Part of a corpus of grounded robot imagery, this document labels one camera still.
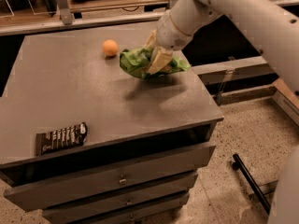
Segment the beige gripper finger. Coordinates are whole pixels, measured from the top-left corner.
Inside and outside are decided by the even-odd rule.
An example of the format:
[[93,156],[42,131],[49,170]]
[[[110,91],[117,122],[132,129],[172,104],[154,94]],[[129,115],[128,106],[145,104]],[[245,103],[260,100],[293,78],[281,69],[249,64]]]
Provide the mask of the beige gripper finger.
[[172,60],[173,50],[165,49],[162,47],[156,47],[153,50],[149,66],[147,68],[147,73],[150,75],[156,74],[166,65],[168,65]]
[[147,39],[147,41],[146,41],[146,43],[144,45],[145,49],[155,49],[157,47],[156,34],[157,34],[157,32],[155,30],[153,30],[150,33],[150,35],[149,35],[149,37],[148,37],[148,39]]

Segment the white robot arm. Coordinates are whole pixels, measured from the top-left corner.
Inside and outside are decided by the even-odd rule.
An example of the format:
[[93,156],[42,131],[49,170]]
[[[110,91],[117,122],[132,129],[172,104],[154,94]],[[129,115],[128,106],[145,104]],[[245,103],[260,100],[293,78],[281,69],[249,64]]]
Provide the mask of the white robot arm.
[[200,28],[222,15],[297,95],[299,18],[269,0],[178,0],[159,19],[146,42],[153,49],[147,72],[162,70],[175,50],[185,48]]

